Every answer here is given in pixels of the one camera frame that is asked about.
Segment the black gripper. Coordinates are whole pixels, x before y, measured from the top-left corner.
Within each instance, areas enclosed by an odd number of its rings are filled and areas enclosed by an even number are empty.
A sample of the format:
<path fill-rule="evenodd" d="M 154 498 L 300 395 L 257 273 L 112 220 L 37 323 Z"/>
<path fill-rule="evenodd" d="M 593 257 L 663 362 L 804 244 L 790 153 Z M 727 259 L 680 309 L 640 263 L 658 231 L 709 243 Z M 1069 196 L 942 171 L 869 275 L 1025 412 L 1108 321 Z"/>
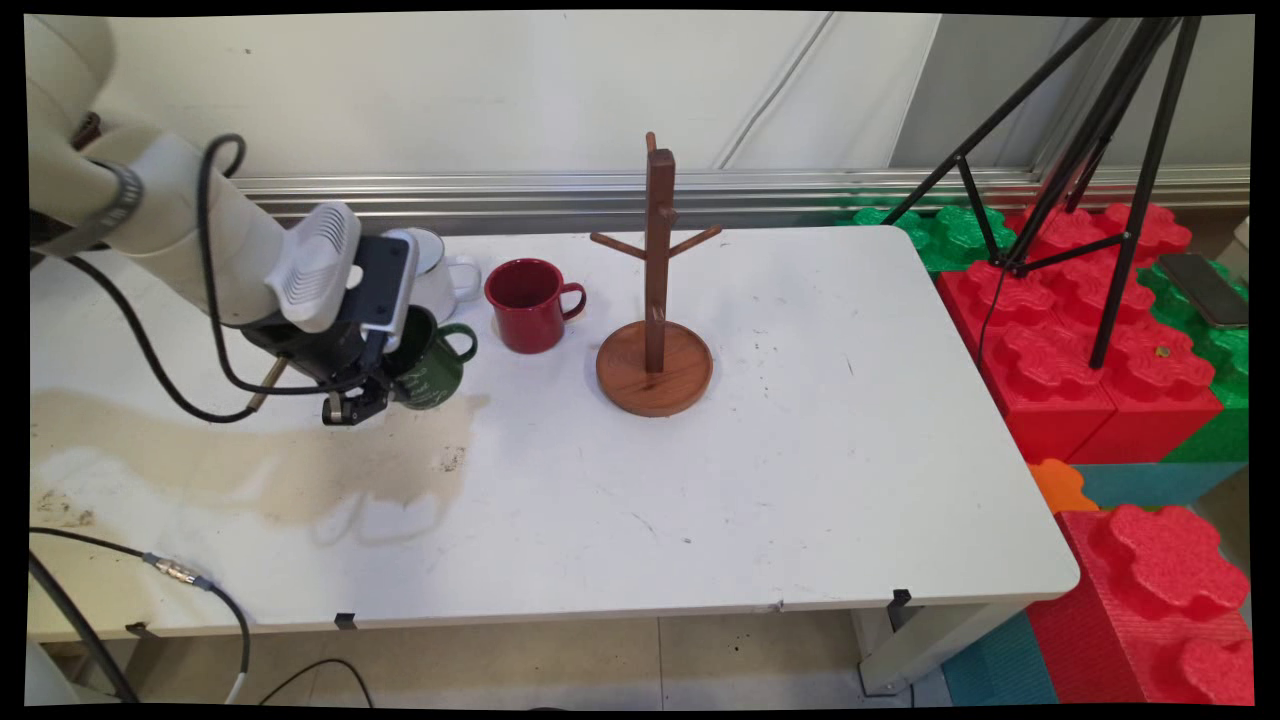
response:
<path fill-rule="evenodd" d="M 357 323 L 337 323 L 308 333 L 289 324 L 259 323 L 243 337 L 314 382 L 312 387 L 282 388 L 274 393 L 324 393 L 323 423 L 355 427 L 387 410 L 389 401 L 408 401 L 404 375 L 413 369 L 413 350 L 399 345 L 385 354 L 388 333 L 361 332 Z"/>

